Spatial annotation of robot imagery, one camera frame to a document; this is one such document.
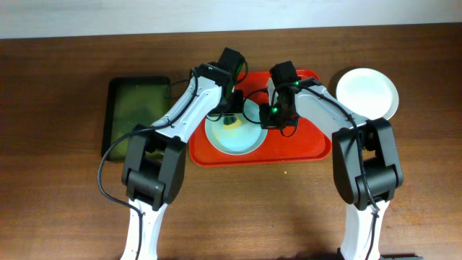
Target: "white plate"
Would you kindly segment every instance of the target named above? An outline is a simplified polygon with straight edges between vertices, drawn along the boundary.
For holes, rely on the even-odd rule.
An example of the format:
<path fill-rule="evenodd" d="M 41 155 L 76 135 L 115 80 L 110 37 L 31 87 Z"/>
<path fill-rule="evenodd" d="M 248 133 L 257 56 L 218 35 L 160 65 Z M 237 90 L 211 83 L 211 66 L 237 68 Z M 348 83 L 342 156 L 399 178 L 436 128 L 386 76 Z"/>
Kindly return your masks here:
<path fill-rule="evenodd" d="M 260 121 L 259 107 L 252 100 L 245 101 L 245 115 L 253 121 Z M 205 133 L 210 143 L 220 152 L 229 155 L 245 155 L 260 147 L 265 141 L 267 129 L 247 121 L 242 114 L 235 115 L 242 123 L 233 129 L 225 129 L 224 118 L 217 122 L 206 120 Z"/>
<path fill-rule="evenodd" d="M 398 91 L 392 81 L 374 69 L 348 71 L 337 84 L 337 100 L 369 119 L 390 119 L 398 109 Z"/>

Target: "green tablet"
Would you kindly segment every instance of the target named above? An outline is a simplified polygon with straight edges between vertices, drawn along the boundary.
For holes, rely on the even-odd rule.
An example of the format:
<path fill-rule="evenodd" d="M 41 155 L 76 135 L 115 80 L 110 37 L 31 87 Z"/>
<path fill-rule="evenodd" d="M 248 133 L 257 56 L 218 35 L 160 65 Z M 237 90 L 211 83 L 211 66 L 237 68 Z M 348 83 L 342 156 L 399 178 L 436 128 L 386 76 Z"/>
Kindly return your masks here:
<path fill-rule="evenodd" d="M 167 77 L 120 77 L 109 83 L 101 156 L 122 135 L 138 124 L 150 126 L 170 108 L 170 80 Z M 128 139 L 110 154 L 109 161 L 125 160 Z"/>

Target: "red tray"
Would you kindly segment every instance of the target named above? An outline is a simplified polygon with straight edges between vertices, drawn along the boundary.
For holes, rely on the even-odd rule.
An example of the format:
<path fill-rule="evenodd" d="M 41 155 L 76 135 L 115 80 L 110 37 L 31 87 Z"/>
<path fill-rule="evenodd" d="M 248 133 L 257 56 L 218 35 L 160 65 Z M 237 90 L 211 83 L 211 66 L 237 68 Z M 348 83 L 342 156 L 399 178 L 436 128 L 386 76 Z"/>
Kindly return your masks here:
<path fill-rule="evenodd" d="M 299 69 L 297 73 L 302 78 L 319 79 L 318 75 L 309 69 Z M 249 72 L 247 78 L 237 85 L 236 89 L 243 90 L 245 97 L 248 93 L 265 87 L 269 78 L 267 71 Z M 257 104 L 268 102 L 268 95 L 262 92 L 250 98 Z M 191 159 L 203 167 L 321 160 L 331 151 L 329 138 L 304 118 L 299 120 L 298 130 L 293 136 L 284 137 L 279 130 L 268 130 L 263 144 L 246 155 L 227 155 L 220 152 L 207 139 L 204 126 L 205 119 L 199 124 L 189 143 Z M 292 130 L 292 127 L 286 128 L 284 133 L 288 135 Z"/>

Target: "wooden table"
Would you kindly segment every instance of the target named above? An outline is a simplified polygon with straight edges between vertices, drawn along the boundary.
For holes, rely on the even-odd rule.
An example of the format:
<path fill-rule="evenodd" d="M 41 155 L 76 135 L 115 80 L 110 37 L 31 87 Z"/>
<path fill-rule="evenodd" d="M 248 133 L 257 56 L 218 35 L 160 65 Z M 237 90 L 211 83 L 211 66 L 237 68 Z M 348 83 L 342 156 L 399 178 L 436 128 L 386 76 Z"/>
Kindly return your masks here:
<path fill-rule="evenodd" d="M 404 184 L 385 214 L 380 252 L 460 259 L 461 24 L 1 40 L 0 258 L 117 259 L 128 210 L 96 185 L 109 80 L 182 79 L 225 46 L 241 51 L 251 71 L 291 59 L 326 84 L 351 66 L 388 75 L 400 95 L 391 123 Z M 125 198 L 121 164 L 103 175 L 106 189 Z M 333 253 L 344 219 L 330 157 L 233 168 L 201 168 L 188 157 L 159 255 Z"/>

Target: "cable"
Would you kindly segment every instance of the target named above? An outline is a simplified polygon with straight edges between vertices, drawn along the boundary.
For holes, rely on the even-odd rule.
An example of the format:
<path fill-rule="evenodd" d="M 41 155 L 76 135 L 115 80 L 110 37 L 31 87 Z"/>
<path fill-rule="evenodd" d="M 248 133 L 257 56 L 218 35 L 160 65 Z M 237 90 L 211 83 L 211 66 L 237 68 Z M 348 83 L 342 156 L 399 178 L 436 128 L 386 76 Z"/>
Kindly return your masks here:
<path fill-rule="evenodd" d="M 243 82 L 244 79 L 245 79 L 245 78 L 247 77 L 247 75 L 248 75 L 248 64 L 247 64 L 247 61 L 246 61 L 246 60 L 244 60 L 244 64 L 245 64 L 245 75 L 244 75 L 244 77 L 243 77 L 242 79 L 239 79 L 239 80 L 236 82 L 236 85 L 239 84 L 239 83 L 241 83 L 241 82 Z"/>
<path fill-rule="evenodd" d="M 281 134 L 282 134 L 283 137 L 292 137 L 292 136 L 295 134 L 295 132 L 297 132 L 297 129 L 298 129 L 298 118 L 296 118 L 296 120 L 295 120 L 295 128 L 294 128 L 294 131 L 293 131 L 290 135 L 288 135 L 288 136 L 285 135 L 285 134 L 284 134 L 284 129 L 281 129 Z"/>
<path fill-rule="evenodd" d="M 374 246 L 374 237 L 375 237 L 375 223 L 377 222 L 378 219 L 378 213 L 373 212 L 372 213 L 372 237 L 370 238 L 370 245 L 369 245 L 369 250 L 367 250 L 366 254 L 366 260 L 369 259 L 370 252 L 372 252 L 372 247 Z"/>
<path fill-rule="evenodd" d="M 205 116 L 205 118 L 207 118 L 207 120 L 210 120 L 210 121 L 212 121 L 212 122 L 217 122 L 222 116 L 223 116 L 223 113 L 220 113 L 220 115 L 218 116 L 218 118 L 215 119 L 215 120 L 211 120 L 211 119 L 209 118 L 209 116 Z"/>
<path fill-rule="evenodd" d="M 191 103 L 194 101 L 194 98 L 196 98 L 196 95 L 197 95 L 197 89 L 198 89 L 198 85 L 199 85 L 199 80 L 198 80 L 198 75 L 197 75 L 197 72 L 195 69 L 191 69 L 191 73 L 193 74 L 194 76 L 194 82 L 196 83 L 196 86 L 194 88 L 194 91 L 193 91 L 193 94 L 191 96 L 191 99 L 188 101 L 188 103 L 186 104 L 186 106 L 180 111 L 180 113 L 173 119 L 173 120 L 168 120 L 168 123 L 166 123 L 165 125 L 162 125 L 162 126 L 150 126 L 148 128 L 145 128 L 145 129 L 141 129 L 141 130 L 136 130 L 136 131 L 131 131 L 127 134 L 124 134 L 123 136 L 121 136 L 120 138 L 118 138 L 114 143 L 112 143 L 108 150 L 105 152 L 105 154 L 103 155 L 103 158 L 101 159 L 101 163 L 100 163 L 100 167 L 98 168 L 98 172 L 97 172 L 97 184 L 98 184 L 98 187 L 100 188 L 100 191 L 101 193 L 106 197 L 108 198 L 109 200 L 111 200 L 112 202 L 115 202 L 115 203 L 118 203 L 122 206 L 125 206 L 125 207 L 128 207 L 132 210 L 134 210 L 137 214 L 138 214 L 138 218 L 139 218 L 139 237 L 138 237 L 138 249 L 136 251 L 136 257 L 135 257 L 135 260 L 138 260 L 138 257 L 139 257 L 139 252 L 141 250 L 141 239 L 142 239 L 142 233 L 143 233 L 143 213 L 141 213 L 141 210 L 139 210 L 138 208 L 136 208 L 135 206 L 133 205 L 130 205 L 129 203 L 126 203 L 124 201 L 121 201 L 120 199 L 116 199 L 115 197 L 109 195 L 103 188 L 103 185 L 101 183 L 101 175 L 103 173 L 103 166 L 105 164 L 105 161 L 107 160 L 107 158 L 109 157 L 109 154 L 114 150 L 114 148 L 120 144 L 123 140 L 129 138 L 129 137 L 132 137 L 132 136 L 135 136 L 135 135 L 139 135 L 139 134 L 144 134 L 144 133 L 150 133 L 152 131 L 156 131 L 156 130 L 159 130 L 159 129 L 164 129 L 166 127 L 169 127 L 169 126 L 172 126 L 186 111 L 186 109 L 188 109 L 188 107 L 191 105 Z"/>
<path fill-rule="evenodd" d="M 247 101 L 247 99 L 257 93 L 257 92 L 265 92 L 265 93 L 268 93 L 268 89 L 267 88 L 261 88 L 261 89 L 258 89 L 258 90 L 254 90 L 252 91 L 251 93 L 249 93 L 245 98 L 244 98 L 244 102 L 243 102 L 243 116 L 245 119 L 247 119 L 247 121 L 251 122 L 251 123 L 254 123 L 254 124 L 261 124 L 261 122 L 257 122 L 257 121 L 253 121 L 251 119 L 249 119 L 246 115 L 245 115 L 245 111 L 244 111 L 244 107 L 245 107 L 245 102 Z"/>

